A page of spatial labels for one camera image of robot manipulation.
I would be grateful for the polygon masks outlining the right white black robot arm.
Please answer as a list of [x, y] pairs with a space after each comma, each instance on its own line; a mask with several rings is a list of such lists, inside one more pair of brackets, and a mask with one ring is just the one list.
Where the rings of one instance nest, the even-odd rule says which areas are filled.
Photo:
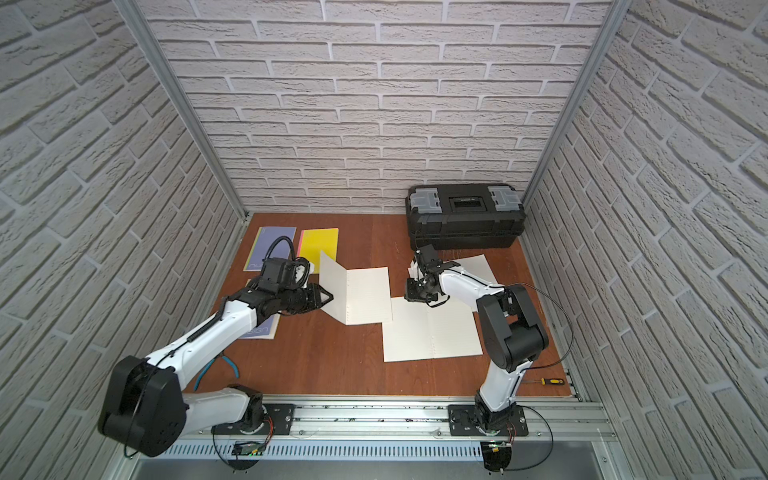
[[549, 346], [546, 328], [526, 288], [482, 279], [457, 261], [443, 261], [431, 245], [414, 253], [405, 300], [430, 307], [439, 298], [459, 300], [479, 315], [490, 364], [475, 395], [474, 424], [486, 435], [517, 422], [517, 393], [525, 373]]

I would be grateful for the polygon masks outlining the notebook angled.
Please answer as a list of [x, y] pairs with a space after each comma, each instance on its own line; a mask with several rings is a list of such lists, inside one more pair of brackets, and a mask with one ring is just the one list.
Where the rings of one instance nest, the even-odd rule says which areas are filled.
[[322, 253], [319, 285], [333, 295], [321, 310], [346, 326], [392, 321], [387, 267], [347, 270]]

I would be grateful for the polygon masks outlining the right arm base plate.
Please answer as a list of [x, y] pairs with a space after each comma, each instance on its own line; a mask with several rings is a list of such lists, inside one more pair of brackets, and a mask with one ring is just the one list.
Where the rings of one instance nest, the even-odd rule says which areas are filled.
[[481, 405], [453, 404], [447, 407], [451, 436], [526, 437], [527, 419], [521, 405], [513, 404], [499, 412]]

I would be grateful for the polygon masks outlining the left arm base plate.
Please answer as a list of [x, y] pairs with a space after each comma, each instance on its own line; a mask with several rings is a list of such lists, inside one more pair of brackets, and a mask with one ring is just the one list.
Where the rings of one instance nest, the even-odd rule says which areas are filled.
[[295, 404], [267, 403], [263, 405], [264, 413], [258, 427], [247, 426], [243, 422], [235, 424], [220, 424], [213, 427], [216, 435], [262, 435], [272, 432], [275, 436], [288, 436], [291, 433]]

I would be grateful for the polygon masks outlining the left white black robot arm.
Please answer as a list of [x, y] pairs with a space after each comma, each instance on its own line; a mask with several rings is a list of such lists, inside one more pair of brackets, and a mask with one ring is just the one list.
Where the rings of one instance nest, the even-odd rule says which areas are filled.
[[186, 392], [187, 385], [234, 341], [274, 315], [300, 315], [333, 301], [309, 280], [310, 262], [291, 252], [267, 254], [256, 277], [224, 297], [216, 312], [182, 337], [144, 357], [127, 356], [110, 374], [97, 421], [127, 457], [156, 457], [176, 440], [209, 427], [253, 433], [266, 423], [263, 396], [242, 385]]

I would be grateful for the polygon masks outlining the yellow cover notebook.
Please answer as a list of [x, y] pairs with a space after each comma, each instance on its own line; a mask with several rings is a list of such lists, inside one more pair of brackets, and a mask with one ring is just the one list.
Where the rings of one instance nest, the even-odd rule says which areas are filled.
[[322, 253], [336, 260], [338, 239], [338, 228], [305, 229], [299, 238], [299, 256], [307, 259], [318, 274]]

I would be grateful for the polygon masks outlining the purple cover notebook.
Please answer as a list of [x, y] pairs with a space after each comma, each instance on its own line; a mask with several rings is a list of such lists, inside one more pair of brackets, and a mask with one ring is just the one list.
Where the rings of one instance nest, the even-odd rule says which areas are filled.
[[243, 270], [245, 272], [257, 272], [261, 270], [263, 260], [267, 256], [269, 247], [281, 236], [290, 240], [294, 239], [295, 227], [266, 226], [260, 227], [251, 246]]

